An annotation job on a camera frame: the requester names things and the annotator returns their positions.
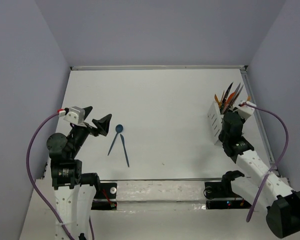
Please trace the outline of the blue plastic spoon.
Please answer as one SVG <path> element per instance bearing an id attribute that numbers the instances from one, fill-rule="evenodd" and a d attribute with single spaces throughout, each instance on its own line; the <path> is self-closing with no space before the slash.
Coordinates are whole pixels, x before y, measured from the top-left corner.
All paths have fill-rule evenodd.
<path id="1" fill-rule="evenodd" d="M 114 138 L 113 138 L 113 140 L 112 140 L 112 143 L 111 143 L 111 145 L 110 145 L 110 148 L 109 148 L 109 150 L 108 150 L 108 153 L 107 153 L 108 156 L 110 155 L 110 153 L 111 153 L 111 151 L 112 151 L 112 149 L 113 149 L 113 146 L 114 146 L 114 144 L 115 144 L 115 142 L 116 142 L 116 139 L 117 139 L 118 135 L 119 135 L 120 133 L 122 133 L 123 130 L 124 130 L 124 127 L 123 127 L 122 124 L 118 124 L 118 125 L 115 127 L 115 136 L 114 136 Z"/>

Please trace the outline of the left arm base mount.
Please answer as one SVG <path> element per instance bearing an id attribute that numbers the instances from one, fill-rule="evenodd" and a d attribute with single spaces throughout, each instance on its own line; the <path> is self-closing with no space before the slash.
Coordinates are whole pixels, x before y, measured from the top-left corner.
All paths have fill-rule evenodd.
<path id="1" fill-rule="evenodd" d="M 101 182 L 100 190 L 95 194 L 91 209 L 94 211 L 112 211 L 117 209 L 116 182 Z"/>

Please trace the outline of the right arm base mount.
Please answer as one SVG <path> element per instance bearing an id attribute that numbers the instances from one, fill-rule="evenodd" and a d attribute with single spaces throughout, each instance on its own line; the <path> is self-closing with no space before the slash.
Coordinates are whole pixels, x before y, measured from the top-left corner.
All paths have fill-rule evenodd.
<path id="1" fill-rule="evenodd" d="M 203 195 L 208 210 L 249 209 L 251 204 L 232 191 L 232 182 L 245 175 L 239 170 L 227 171 L 221 181 L 204 183 Z"/>

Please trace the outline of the patterned-handle metal knife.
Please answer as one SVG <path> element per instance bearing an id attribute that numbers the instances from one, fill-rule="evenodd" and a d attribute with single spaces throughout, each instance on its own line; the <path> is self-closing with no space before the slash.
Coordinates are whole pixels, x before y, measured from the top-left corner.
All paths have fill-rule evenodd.
<path id="1" fill-rule="evenodd" d="M 231 88 L 232 88 L 232 85 L 233 85 L 233 82 L 229 85 L 229 87 L 227 88 L 227 90 L 225 91 L 224 93 L 224 96 L 221 100 L 221 106 L 220 106 L 220 110 L 222 111 L 225 107 L 225 104 L 226 104 L 226 100 L 228 99 L 228 95 L 231 91 Z"/>

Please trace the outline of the pink-handle metal knife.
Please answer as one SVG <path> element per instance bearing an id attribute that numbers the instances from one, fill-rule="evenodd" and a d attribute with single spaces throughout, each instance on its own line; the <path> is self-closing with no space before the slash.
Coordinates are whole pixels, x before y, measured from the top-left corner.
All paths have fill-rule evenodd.
<path id="1" fill-rule="evenodd" d="M 239 94 L 240 94 L 241 91 L 242 91 L 242 88 L 243 88 L 243 86 L 241 86 L 241 84 L 239 84 L 239 85 L 237 86 L 236 90 L 235 90 L 234 93 L 233 93 L 233 97 L 232 97 L 232 99 L 231 99 L 231 103 L 232 103 L 232 104 L 233 104 L 233 103 L 236 101 L 236 99 L 238 98 Z"/>

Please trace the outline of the orange-red plastic knife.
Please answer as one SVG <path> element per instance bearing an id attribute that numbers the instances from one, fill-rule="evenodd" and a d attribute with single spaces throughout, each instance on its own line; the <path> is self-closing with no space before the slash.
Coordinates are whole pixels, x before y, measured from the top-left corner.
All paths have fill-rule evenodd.
<path id="1" fill-rule="evenodd" d="M 237 96 L 237 93 L 236 92 L 233 92 L 226 100 L 225 104 L 226 105 L 232 105 L 234 100 L 235 100 L 235 97 Z"/>

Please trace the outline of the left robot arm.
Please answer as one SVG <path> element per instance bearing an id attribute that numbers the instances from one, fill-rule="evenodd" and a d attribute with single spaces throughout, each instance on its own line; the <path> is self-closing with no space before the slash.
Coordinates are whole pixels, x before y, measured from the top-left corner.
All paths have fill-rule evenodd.
<path id="1" fill-rule="evenodd" d="M 109 132 L 112 114 L 93 119 L 90 125 L 85 120 L 92 109 L 73 106 L 58 110 L 57 116 L 68 122 L 71 130 L 68 135 L 56 132 L 46 141 L 59 221 L 57 240 L 88 239 L 92 202 L 101 191 L 98 174 L 83 173 L 83 163 L 77 158 L 88 136 L 107 136 Z"/>

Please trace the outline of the teal plastic knife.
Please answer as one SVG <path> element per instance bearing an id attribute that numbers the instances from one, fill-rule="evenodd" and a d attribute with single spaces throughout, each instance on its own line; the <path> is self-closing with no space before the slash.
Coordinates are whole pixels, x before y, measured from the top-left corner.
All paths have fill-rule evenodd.
<path id="1" fill-rule="evenodd" d="M 120 133 L 120 139 L 121 139 L 121 143 L 122 143 L 122 146 L 123 146 L 123 151 L 124 151 L 126 164 L 127 164 L 127 167 L 129 168 L 130 163 L 129 163 L 128 153 L 127 153 L 127 149 L 126 149 L 125 138 L 121 133 Z"/>

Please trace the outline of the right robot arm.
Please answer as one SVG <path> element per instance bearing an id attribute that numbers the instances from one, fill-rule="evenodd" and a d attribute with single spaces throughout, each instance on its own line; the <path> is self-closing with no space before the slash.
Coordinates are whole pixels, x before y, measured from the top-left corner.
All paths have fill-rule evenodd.
<path id="1" fill-rule="evenodd" d="M 280 239 L 300 231 L 300 191 L 296 191 L 273 173 L 254 147 L 243 137 L 244 119 L 237 112 L 227 112 L 222 119 L 219 140 L 224 152 L 250 178 L 256 193 L 240 196 L 250 203 L 246 222 L 256 206 L 266 211 L 265 220 L 271 232 Z"/>

